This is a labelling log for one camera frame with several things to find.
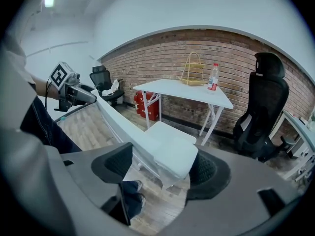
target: sneaker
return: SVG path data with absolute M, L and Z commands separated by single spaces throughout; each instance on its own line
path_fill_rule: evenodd
M 135 182 L 138 184 L 138 189 L 137 189 L 137 191 L 140 191 L 141 188 L 142 188 L 142 186 L 143 186 L 143 183 L 142 183 L 140 180 L 136 180 Z
M 143 208 L 144 207 L 144 205 L 146 204 L 146 198 L 145 198 L 145 196 L 143 195 L 143 194 L 139 194 L 139 196 L 140 196 L 140 199 L 141 199 L 141 207 Z

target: plastic water bottle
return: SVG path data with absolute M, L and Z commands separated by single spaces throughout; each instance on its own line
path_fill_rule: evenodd
M 216 91 L 219 79 L 219 65 L 217 63 L 213 64 L 213 69 L 208 82 L 208 89 L 211 92 Z

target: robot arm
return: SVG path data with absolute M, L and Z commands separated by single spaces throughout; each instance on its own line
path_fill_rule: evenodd
M 56 111 L 67 112 L 72 106 L 96 102 L 96 96 L 90 93 L 94 88 L 81 84 L 80 74 L 65 62 L 57 64 L 49 79 L 59 93 L 59 108 Z

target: black cushion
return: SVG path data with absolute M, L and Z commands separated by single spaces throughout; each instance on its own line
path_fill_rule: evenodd
M 121 183 L 132 164 L 132 143 L 95 158 L 91 169 L 105 183 Z
M 120 98 L 121 96 L 123 96 L 124 93 L 125 93 L 124 91 L 118 90 L 118 91 L 114 92 L 113 95 L 110 95 L 110 96 L 102 96 L 102 99 L 103 99 L 104 101 L 116 100 L 116 99 Z
M 187 201 L 211 199 L 230 183 L 231 170 L 226 162 L 198 148 L 189 177 Z

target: black office chair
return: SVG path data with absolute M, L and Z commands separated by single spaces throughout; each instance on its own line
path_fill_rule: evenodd
M 93 81 L 96 89 L 98 90 L 99 96 L 102 97 L 105 101 L 110 101 L 111 106 L 115 107 L 117 105 L 117 99 L 124 95 L 124 91 L 120 90 L 120 81 L 118 90 L 115 91 L 112 95 L 102 96 L 102 92 L 104 90 L 109 90 L 112 86 L 112 82 L 110 79 L 110 72 L 106 70 L 105 66 L 95 66 L 92 69 L 92 73 L 90 74 L 90 78 Z
M 288 98 L 289 86 L 283 79 L 284 66 L 277 55 L 257 53 L 255 57 L 256 72 L 250 75 L 248 108 L 236 122 L 233 135 L 235 149 L 240 154 L 265 162 L 294 142 L 281 137 L 283 143 L 277 147 L 269 139 Z

